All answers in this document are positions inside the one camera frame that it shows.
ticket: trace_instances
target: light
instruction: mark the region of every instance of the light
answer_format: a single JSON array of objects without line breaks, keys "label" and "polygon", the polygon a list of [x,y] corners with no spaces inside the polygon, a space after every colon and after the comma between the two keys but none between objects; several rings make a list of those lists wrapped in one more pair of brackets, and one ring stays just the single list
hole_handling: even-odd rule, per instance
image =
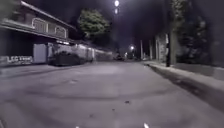
[{"label": "light", "polygon": [[114,12],[115,12],[115,14],[118,14],[118,9],[116,8]]},{"label": "light", "polygon": [[114,5],[115,5],[116,7],[118,7],[118,6],[120,5],[120,2],[119,2],[118,0],[116,0],[116,1],[114,2]]},{"label": "light", "polygon": [[130,50],[131,50],[131,51],[135,50],[135,47],[134,47],[134,46],[131,46],[131,47],[130,47]]},{"label": "light", "polygon": [[144,123],[144,128],[149,128],[149,125]]}]

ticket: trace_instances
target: street light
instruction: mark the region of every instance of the street light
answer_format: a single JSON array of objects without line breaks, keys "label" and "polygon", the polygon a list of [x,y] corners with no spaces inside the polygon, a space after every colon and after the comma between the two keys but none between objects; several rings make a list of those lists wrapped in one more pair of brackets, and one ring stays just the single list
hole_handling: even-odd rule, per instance
[{"label": "street light", "polygon": [[115,12],[115,14],[118,14],[118,9],[116,8],[114,12]]},{"label": "street light", "polygon": [[134,51],[135,50],[135,47],[134,46],[130,46],[130,50],[131,51]]},{"label": "street light", "polygon": [[116,0],[116,1],[114,2],[114,5],[115,5],[116,7],[118,7],[118,6],[120,5],[120,2],[119,2],[118,0]]}]

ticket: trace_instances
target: lamp post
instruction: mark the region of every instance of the lamp post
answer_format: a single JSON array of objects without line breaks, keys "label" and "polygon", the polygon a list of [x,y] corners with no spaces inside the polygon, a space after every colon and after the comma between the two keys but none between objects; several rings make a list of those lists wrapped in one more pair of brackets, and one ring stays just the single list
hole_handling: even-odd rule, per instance
[{"label": "lamp post", "polygon": [[115,1],[114,1],[114,6],[116,7],[116,8],[115,8],[115,11],[114,11],[115,14],[118,14],[118,6],[119,6],[119,5],[120,5],[120,2],[119,2],[118,0],[115,0]]}]

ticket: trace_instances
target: utility pole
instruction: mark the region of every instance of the utility pole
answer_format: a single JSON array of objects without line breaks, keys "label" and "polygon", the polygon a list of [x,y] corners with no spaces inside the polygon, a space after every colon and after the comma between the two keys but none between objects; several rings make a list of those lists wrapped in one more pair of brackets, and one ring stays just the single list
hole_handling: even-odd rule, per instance
[{"label": "utility pole", "polygon": [[143,45],[142,45],[142,40],[141,40],[141,59],[143,59]]},{"label": "utility pole", "polygon": [[169,5],[170,0],[163,0],[163,21],[166,32],[166,67],[170,67],[171,65],[171,45],[170,45],[170,25],[169,25]]}]

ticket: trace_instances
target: tree canopy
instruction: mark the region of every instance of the tree canopy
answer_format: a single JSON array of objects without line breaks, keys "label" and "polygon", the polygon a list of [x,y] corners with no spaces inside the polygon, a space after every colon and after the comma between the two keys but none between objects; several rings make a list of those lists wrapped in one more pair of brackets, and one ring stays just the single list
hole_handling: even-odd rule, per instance
[{"label": "tree canopy", "polygon": [[82,10],[78,24],[88,39],[105,34],[110,26],[109,22],[97,10]]}]

